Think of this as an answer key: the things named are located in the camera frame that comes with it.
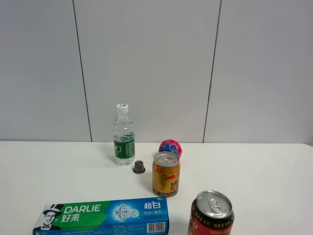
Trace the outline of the red black drink can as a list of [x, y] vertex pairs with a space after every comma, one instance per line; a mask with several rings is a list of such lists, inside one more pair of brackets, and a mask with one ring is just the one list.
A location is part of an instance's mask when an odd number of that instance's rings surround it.
[[230, 200], [215, 190], [200, 192], [192, 202], [189, 235], [230, 235], [234, 211]]

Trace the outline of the pink blue spiky ball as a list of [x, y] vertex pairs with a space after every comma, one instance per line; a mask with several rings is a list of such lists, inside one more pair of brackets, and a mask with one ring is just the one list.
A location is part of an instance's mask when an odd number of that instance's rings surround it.
[[178, 157], [181, 157], [182, 154], [182, 148], [181, 145], [172, 139], [164, 140], [158, 149], [159, 152], [172, 152], [178, 155]]

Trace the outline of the clear water bottle green label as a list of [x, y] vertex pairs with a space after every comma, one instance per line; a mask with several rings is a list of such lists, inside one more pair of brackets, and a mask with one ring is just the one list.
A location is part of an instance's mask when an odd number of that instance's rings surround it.
[[113, 143], [117, 165], [131, 165], [135, 159], [134, 126], [129, 116], [129, 106], [117, 104], [113, 125]]

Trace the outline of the gold energy drink can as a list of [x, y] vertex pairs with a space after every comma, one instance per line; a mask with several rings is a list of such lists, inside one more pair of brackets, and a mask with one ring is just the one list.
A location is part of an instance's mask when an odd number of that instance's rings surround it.
[[157, 196], [173, 197], [179, 190], [179, 156], [172, 152], [159, 152], [152, 166], [152, 188]]

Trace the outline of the grey coffee capsule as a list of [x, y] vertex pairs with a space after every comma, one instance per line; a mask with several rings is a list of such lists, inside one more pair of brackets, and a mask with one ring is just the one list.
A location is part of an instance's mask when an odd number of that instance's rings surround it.
[[135, 161], [133, 172], [135, 174], [142, 174], [145, 172], [145, 167], [143, 161]]

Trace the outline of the Darlie toothpaste box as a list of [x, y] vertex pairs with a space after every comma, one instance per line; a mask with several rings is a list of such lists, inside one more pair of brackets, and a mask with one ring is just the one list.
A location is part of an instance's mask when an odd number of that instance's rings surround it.
[[166, 235], [165, 197], [46, 205], [35, 235]]

